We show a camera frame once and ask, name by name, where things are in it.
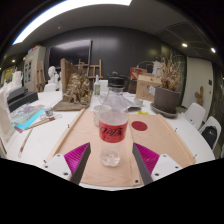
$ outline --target clutter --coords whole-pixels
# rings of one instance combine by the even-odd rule
[[[130,68],[129,78],[131,80],[137,80],[139,75],[142,75],[143,73],[147,73],[147,70],[141,68]]]
[[[140,75],[137,80],[136,98],[148,101],[154,101],[154,87],[161,85],[160,78],[150,73]]]

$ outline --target white bust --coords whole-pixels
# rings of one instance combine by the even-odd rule
[[[55,83],[56,89],[58,89],[59,88],[59,83],[58,83],[59,75],[57,74],[57,71],[54,66],[51,66],[48,69],[48,75],[50,77],[50,80],[48,80],[48,83]]]

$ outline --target bag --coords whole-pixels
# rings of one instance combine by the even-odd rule
[[[210,148],[213,148],[213,145],[217,138],[217,129],[215,126],[207,126],[205,130],[202,132],[202,136],[209,144]]]

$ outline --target wall light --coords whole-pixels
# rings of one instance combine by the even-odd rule
[[[47,22],[48,20],[52,19],[55,16],[58,16],[64,12],[77,9],[80,7],[90,6],[90,5],[100,5],[100,4],[113,4],[113,5],[124,5],[129,6],[132,0],[81,0],[81,1],[74,1],[74,0],[67,0],[64,1],[43,14],[37,17],[33,22],[31,22],[23,31],[22,33],[16,38],[14,44],[21,43],[23,40],[29,36],[35,29],[41,26],[43,23]]]

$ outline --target red circle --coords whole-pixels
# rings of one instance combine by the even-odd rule
[[[141,121],[134,121],[131,126],[137,131],[145,131],[148,128],[148,126]]]

